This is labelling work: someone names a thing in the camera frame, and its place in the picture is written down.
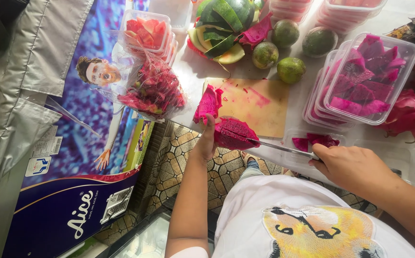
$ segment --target person's right hand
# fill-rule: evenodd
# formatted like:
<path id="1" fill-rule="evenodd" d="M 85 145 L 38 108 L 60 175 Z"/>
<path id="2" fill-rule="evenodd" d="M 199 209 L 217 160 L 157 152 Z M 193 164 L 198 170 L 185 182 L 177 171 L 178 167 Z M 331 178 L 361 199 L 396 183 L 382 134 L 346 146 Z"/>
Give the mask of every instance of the person's right hand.
<path id="1" fill-rule="evenodd" d="M 327 148 L 314 144 L 312 150 L 324 162 L 309 161 L 331 182 L 362 196 L 365 191 L 374 190 L 383 184 L 404 182 L 369 149 L 359 147 L 332 146 Z"/>

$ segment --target hand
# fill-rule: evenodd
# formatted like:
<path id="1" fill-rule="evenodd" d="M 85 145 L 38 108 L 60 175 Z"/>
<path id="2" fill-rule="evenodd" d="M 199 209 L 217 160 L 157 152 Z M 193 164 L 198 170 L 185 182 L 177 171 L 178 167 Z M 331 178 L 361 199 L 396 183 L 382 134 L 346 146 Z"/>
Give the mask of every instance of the hand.
<path id="1" fill-rule="evenodd" d="M 101 155 L 99 155 L 99 157 L 97 157 L 97 159 L 94 161 L 99 161 L 99 163 L 96 166 L 96 170 L 99 169 L 99 167 L 101 167 L 100 171 L 102 171 L 103 168 L 105 168 L 106 166 L 109 165 L 109 158 L 110 158 L 110 149 L 105 149 Z"/>
<path id="2" fill-rule="evenodd" d="M 356 195 L 362 196 L 365 191 L 373 191 L 395 180 L 402 181 L 372 150 L 338 146 L 327 148 L 321 144 L 314 144 L 312 150 L 324 163 L 311 160 L 309 165 L 317 168 L 331 182 Z"/>
<path id="3" fill-rule="evenodd" d="M 207 126 L 190 155 L 199 155 L 203 162 L 207 163 L 212 159 L 212 157 L 214 157 L 215 149 L 217 149 L 218 143 L 214 143 L 215 119 L 211 114 L 206 114 L 206 117 Z"/>

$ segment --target wooden cutting board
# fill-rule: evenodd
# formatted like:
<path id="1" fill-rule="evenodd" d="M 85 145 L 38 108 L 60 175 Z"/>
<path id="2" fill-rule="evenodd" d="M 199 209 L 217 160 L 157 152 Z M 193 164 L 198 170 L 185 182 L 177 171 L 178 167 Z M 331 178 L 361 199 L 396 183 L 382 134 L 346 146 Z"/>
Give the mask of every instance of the wooden cutting board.
<path id="1" fill-rule="evenodd" d="M 257 135 L 284 137 L 289 86 L 283 81 L 206 78 L 204 90 L 210 84 L 220 88 L 222 107 L 218 115 L 233 116 L 246 122 Z"/>

